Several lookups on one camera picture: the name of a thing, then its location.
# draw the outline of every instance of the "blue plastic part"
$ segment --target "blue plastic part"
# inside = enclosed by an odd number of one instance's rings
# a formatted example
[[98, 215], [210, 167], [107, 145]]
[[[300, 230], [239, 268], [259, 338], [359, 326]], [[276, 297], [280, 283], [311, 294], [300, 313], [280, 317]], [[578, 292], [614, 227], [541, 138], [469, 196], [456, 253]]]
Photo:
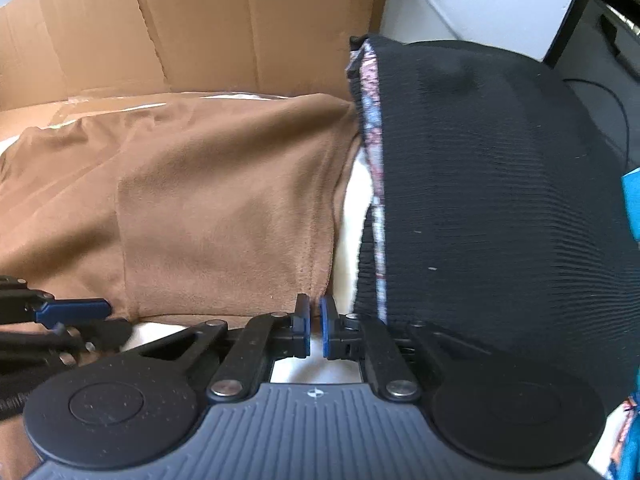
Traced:
[[622, 177], [622, 190], [625, 194], [626, 216], [629, 218], [631, 233], [636, 242], [640, 242], [640, 168]]
[[320, 315], [322, 317], [322, 357], [329, 357], [329, 320], [325, 298], [320, 298]]
[[52, 300], [45, 303], [36, 311], [36, 323], [46, 328], [53, 328], [58, 323], [73, 324], [74, 322], [104, 319], [111, 315], [111, 305], [107, 300]]

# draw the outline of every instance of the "brown fabric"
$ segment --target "brown fabric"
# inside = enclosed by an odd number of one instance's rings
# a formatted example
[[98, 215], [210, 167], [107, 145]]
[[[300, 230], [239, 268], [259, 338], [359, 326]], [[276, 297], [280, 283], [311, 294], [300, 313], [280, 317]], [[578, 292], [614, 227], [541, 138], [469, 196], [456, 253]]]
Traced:
[[0, 269], [131, 320], [241, 324], [317, 298], [356, 130], [353, 105], [322, 94], [27, 129], [0, 158]]
[[39, 462], [24, 431], [22, 416], [0, 422], [0, 478], [20, 480]]

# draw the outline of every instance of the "blue gripper pad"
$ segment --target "blue gripper pad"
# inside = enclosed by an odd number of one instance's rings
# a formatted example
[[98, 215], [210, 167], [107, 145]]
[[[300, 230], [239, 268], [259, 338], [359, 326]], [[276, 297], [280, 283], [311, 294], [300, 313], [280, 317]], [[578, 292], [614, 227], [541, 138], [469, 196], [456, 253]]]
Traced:
[[636, 242], [640, 242], [640, 168], [622, 177], [622, 190], [631, 232]]
[[368, 384], [263, 384], [216, 404], [193, 436], [155, 462], [120, 471], [45, 462], [30, 480], [598, 480], [583, 463], [544, 472], [490, 469], [439, 440], [412, 404]]
[[52, 300], [36, 311], [36, 322], [46, 328], [53, 328], [57, 323], [73, 324], [94, 319], [105, 319], [111, 315], [111, 305], [107, 300]]
[[320, 298], [320, 317], [322, 322], [322, 357], [329, 355], [329, 320], [326, 312], [326, 299]]

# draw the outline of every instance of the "cardboard flap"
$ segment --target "cardboard flap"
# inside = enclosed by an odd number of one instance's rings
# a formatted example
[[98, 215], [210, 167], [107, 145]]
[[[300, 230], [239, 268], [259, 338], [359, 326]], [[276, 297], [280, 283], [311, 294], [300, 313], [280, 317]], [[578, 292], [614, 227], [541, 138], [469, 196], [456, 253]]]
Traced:
[[40, 0], [69, 97], [166, 90], [138, 0]]
[[40, 0], [0, 7], [0, 110], [66, 99]]
[[258, 91], [247, 0], [140, 0], [173, 92]]
[[13, 0], [0, 8], [0, 110], [160, 92], [350, 98], [348, 38], [380, 0]]
[[19, 136], [30, 126], [49, 126], [60, 108], [62, 103], [47, 103], [0, 112], [0, 142]]

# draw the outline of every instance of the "gray plastic housing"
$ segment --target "gray plastic housing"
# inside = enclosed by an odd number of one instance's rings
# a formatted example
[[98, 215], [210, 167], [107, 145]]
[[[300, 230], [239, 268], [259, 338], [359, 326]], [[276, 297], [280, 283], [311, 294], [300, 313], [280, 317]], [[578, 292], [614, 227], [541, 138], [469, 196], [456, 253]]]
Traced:
[[543, 472], [491, 469], [453, 451], [420, 410], [368, 384], [262, 384], [216, 404], [188, 441], [118, 471], [45, 462], [30, 480], [597, 480], [583, 463]]

